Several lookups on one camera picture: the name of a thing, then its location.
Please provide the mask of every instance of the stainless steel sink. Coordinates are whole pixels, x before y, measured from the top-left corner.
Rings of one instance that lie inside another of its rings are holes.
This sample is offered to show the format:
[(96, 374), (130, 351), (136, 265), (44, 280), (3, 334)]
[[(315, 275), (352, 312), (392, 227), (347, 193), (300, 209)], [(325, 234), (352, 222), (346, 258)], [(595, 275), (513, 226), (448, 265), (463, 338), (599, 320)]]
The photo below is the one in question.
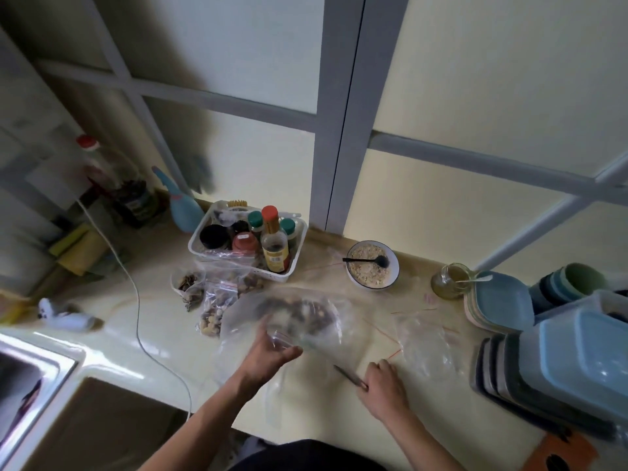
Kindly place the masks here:
[(0, 469), (76, 364), (71, 358), (0, 334)]

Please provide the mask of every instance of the white cable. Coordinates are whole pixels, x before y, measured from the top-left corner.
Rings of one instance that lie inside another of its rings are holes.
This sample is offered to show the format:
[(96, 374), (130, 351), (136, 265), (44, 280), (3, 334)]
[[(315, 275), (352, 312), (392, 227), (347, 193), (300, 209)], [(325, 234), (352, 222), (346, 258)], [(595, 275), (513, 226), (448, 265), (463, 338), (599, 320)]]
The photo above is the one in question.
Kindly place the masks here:
[(120, 257), (117, 255), (117, 253), (115, 251), (115, 248), (111, 244), (111, 241), (109, 241), (109, 238), (107, 238), (105, 236), (105, 233), (103, 233), (102, 230), (100, 228), (98, 228), (98, 225), (96, 224), (96, 222), (94, 221), (92, 216), (87, 211), (87, 208), (85, 207), (85, 205), (83, 205), (83, 203), (81, 203), (81, 201), (76, 196), (74, 196), (74, 198), (76, 199), (76, 201), (79, 204), (79, 206), (83, 209), (83, 211), (85, 212), (85, 216), (89, 219), (90, 223), (94, 226), (94, 228), (96, 229), (98, 234), (102, 237), (102, 239), (105, 240), (105, 243), (107, 243), (107, 246), (109, 246), (109, 249), (111, 250), (111, 252), (114, 253), (115, 260), (118, 261), (118, 264), (120, 265), (120, 268), (122, 268), (122, 270), (124, 271), (126, 276), (129, 278), (129, 281), (133, 285), (133, 289), (135, 289), (135, 297), (137, 299), (137, 317), (136, 317), (136, 321), (135, 321), (135, 338), (137, 339), (137, 343), (139, 344), (139, 348), (142, 349), (142, 351), (148, 356), (148, 358), (150, 358), (157, 365), (162, 366), (168, 372), (173, 374), (183, 384), (183, 386), (185, 387), (185, 391), (188, 393), (188, 400), (190, 402), (190, 406), (188, 408), (188, 418), (187, 418), (187, 420), (189, 420), (190, 419), (190, 415), (192, 415), (192, 393), (190, 393), (190, 388), (188, 387), (188, 384), (185, 383), (185, 380), (179, 374), (177, 374), (177, 372), (175, 372), (174, 370), (170, 369), (167, 365), (162, 364), (159, 360), (157, 360), (151, 354), (149, 354), (148, 351), (144, 348), (144, 344), (142, 344), (142, 340), (139, 338), (139, 290), (137, 289), (137, 284), (135, 284), (135, 281), (133, 281), (133, 278), (131, 277), (131, 274), (129, 273), (127, 268), (124, 267), (122, 261), (120, 260)]

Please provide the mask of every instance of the green bottle cap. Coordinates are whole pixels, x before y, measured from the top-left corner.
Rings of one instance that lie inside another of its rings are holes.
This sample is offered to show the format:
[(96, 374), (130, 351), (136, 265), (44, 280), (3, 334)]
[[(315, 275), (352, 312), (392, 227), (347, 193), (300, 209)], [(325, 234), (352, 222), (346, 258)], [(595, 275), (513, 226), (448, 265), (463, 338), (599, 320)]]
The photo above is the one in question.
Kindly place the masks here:
[(258, 212), (257, 210), (249, 213), (248, 219), (249, 219), (249, 225), (251, 225), (252, 228), (259, 228), (260, 226), (264, 224), (264, 219), (262, 218), (262, 212)]
[(284, 218), (282, 221), (279, 222), (279, 227), (286, 232), (286, 235), (290, 236), (292, 233), (294, 233), (296, 225), (294, 224), (294, 220), (291, 220), (290, 218)]

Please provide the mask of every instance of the bottle with red cap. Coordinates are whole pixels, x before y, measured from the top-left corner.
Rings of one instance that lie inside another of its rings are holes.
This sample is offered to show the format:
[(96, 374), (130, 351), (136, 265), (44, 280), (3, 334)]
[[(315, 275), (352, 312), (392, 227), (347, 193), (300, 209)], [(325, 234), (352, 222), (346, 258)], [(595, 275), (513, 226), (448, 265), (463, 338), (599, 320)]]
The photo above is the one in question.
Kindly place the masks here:
[(85, 174), (114, 203), (126, 210), (121, 212), (124, 220), (139, 227), (153, 218), (159, 209), (159, 201), (133, 162), (122, 152), (101, 146), (91, 135), (77, 137), (77, 143), (88, 152), (89, 165), (85, 167)]
[(272, 272), (284, 273), (290, 265), (288, 254), (288, 237), (279, 228), (279, 212), (273, 205), (262, 208), (264, 229), (266, 234), (262, 237), (262, 249), (266, 265)]

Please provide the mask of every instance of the black spoon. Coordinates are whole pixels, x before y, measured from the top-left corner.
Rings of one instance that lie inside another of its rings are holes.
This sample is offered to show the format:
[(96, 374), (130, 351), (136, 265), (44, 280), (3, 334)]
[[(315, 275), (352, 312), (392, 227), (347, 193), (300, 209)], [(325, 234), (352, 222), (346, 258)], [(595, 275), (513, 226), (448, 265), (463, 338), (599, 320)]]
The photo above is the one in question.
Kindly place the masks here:
[(388, 266), (391, 263), (386, 256), (381, 256), (381, 255), (377, 256), (375, 259), (357, 259), (357, 258), (352, 258), (352, 257), (344, 257), (342, 258), (342, 261), (344, 262), (374, 262), (380, 268), (388, 268)]

